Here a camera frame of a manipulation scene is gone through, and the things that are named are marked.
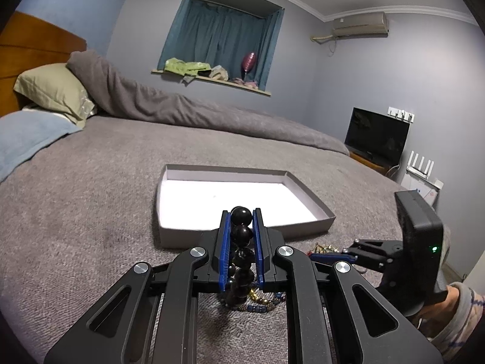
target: television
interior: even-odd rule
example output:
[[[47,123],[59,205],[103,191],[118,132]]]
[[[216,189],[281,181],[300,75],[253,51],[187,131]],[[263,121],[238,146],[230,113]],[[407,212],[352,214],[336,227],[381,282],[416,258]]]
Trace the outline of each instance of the television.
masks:
[[[345,144],[354,153],[385,167],[399,164],[409,123],[354,108]]]

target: gray blanket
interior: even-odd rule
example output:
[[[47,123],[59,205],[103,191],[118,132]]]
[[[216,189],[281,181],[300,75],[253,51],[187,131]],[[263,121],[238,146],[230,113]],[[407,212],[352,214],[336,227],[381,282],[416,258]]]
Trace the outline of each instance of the gray blanket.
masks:
[[[315,242],[343,248],[355,238],[401,239],[393,195],[401,187],[341,153],[92,117],[0,184],[0,311],[38,362],[133,264],[176,256],[154,239],[167,163],[290,171],[336,214],[327,234],[291,243],[303,251]],[[198,324],[199,364],[287,362],[284,304],[266,314],[231,312],[202,295]]]
[[[73,52],[67,67],[86,87],[93,101],[112,116],[227,131],[349,154],[339,140],[299,123],[166,93],[127,79],[92,50]]]

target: wooden headboard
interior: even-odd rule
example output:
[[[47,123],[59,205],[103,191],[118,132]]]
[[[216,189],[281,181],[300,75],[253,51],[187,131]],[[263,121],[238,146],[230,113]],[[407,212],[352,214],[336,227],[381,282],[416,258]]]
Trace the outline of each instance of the wooden headboard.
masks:
[[[64,63],[86,41],[51,23],[15,11],[0,34],[0,116],[20,109],[17,76],[44,64]]]

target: window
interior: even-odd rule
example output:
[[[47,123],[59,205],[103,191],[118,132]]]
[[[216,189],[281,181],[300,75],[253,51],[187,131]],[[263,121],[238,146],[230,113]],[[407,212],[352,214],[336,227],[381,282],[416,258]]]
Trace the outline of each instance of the window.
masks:
[[[229,80],[244,75],[245,55],[256,53],[256,64],[245,81],[265,90],[284,10],[266,0],[182,0],[170,28],[159,70],[165,61],[221,65]]]

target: blue gripper pad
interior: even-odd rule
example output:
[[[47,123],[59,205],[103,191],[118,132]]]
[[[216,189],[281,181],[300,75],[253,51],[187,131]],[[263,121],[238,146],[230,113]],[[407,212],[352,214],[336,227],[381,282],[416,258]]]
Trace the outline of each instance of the blue gripper pad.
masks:
[[[226,290],[227,283],[227,267],[229,267],[229,249],[231,246],[230,228],[231,214],[228,212],[224,225],[224,233],[222,234],[221,256],[219,261],[219,291],[222,292]]]
[[[256,281],[258,287],[263,289],[264,285],[264,267],[263,254],[261,253],[261,236],[259,234],[258,219],[256,211],[253,211],[253,237],[254,237],[254,258],[256,259]]]
[[[350,254],[340,254],[340,253],[313,253],[310,255],[310,260],[314,262],[319,262],[321,264],[333,265],[337,261],[346,261],[350,264],[355,264],[357,258]]]

